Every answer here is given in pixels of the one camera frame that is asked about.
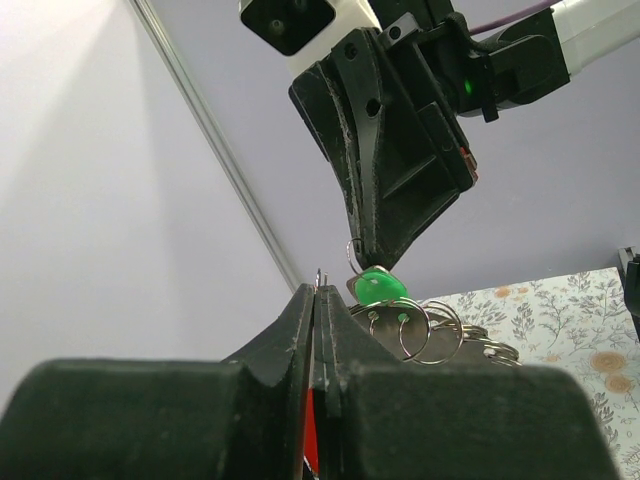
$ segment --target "floral tablecloth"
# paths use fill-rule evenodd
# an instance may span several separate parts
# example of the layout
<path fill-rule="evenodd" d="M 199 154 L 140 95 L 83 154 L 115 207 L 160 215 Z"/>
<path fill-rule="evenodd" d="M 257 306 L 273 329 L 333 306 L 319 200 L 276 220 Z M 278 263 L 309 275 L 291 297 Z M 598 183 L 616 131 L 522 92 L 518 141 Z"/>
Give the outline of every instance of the floral tablecloth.
<path fill-rule="evenodd" d="M 640 480 L 640 348 L 615 268 L 439 298 L 464 323 L 569 371 L 584 387 L 625 479 Z"/>

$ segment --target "red object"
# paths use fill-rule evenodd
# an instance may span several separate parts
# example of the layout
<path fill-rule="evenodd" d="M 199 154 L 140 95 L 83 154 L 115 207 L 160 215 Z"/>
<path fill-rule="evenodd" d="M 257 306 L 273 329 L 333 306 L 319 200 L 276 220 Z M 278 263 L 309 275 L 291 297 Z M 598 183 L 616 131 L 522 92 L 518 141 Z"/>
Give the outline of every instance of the red object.
<path fill-rule="evenodd" d="M 318 438 L 316 436 L 316 421 L 313 416 L 313 390 L 309 390 L 307 395 L 307 423 L 304 439 L 304 456 L 313 469 L 313 473 L 318 473 Z"/>

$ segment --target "metal strip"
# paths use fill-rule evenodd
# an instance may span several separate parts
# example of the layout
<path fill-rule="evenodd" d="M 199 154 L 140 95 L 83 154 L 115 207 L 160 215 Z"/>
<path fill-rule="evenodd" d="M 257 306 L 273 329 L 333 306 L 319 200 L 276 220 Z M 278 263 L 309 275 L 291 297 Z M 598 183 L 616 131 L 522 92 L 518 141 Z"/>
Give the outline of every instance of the metal strip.
<path fill-rule="evenodd" d="M 131 3 L 142 20 L 142 23 L 144 24 L 151 39 L 158 48 L 167 68 L 171 72 L 171 76 L 174 78 L 178 88 L 182 92 L 193 116 L 196 118 L 198 125 L 200 125 L 202 133 L 218 158 L 222 169 L 231 182 L 231 185 L 233 185 L 233 188 L 244 205 L 247 214 L 251 218 L 251 221 L 258 230 L 267 250 L 269 250 L 274 262 L 278 266 L 280 273 L 284 277 L 289 288 L 292 291 L 295 291 L 302 283 L 302 277 L 269 226 L 262 209 L 258 205 L 258 202 L 253 196 L 253 193 L 251 192 L 251 189 L 238 166 L 229 143 L 224 138 L 219 122 L 211 112 L 207 103 L 203 100 L 198 90 L 195 88 L 194 84 L 191 82 L 180 58 L 165 33 L 162 23 L 158 19 L 149 2 L 147 0 L 131 0 Z"/>

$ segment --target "orange flower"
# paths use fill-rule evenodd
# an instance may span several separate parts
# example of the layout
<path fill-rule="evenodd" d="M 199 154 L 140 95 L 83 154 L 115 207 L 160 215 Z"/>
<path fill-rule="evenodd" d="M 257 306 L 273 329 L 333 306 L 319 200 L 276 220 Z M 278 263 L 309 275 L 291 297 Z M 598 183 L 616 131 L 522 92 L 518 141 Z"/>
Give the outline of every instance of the orange flower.
<path fill-rule="evenodd" d="M 627 359 L 616 352 L 600 352 L 591 357 L 591 368 L 601 373 L 614 373 L 627 366 Z"/>
<path fill-rule="evenodd" d="M 633 383 L 624 375 L 609 375 L 604 386 L 613 393 L 628 393 L 633 390 Z"/>
<path fill-rule="evenodd" d="M 500 287 L 496 289 L 494 295 L 496 298 L 507 298 L 511 295 L 511 289 L 509 287 Z"/>

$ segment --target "white wall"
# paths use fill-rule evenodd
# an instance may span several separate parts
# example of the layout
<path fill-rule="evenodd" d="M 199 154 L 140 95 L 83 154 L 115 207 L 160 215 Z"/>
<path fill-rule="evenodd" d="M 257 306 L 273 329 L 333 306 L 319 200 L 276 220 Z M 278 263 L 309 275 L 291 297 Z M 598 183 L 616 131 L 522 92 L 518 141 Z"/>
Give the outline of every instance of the white wall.
<path fill-rule="evenodd" d="M 535 1 L 453 4 L 478 25 Z M 321 266 L 344 285 L 342 193 L 289 101 L 284 59 L 240 23 L 237 0 L 150 2 L 298 270 Z M 413 295 L 602 268 L 619 247 L 640 243 L 639 47 L 623 47 L 498 122 L 464 119 L 480 180 L 394 270 Z"/>
<path fill-rule="evenodd" d="M 52 357 L 221 358 L 289 297 L 128 1 L 4 0 L 0 409 Z"/>

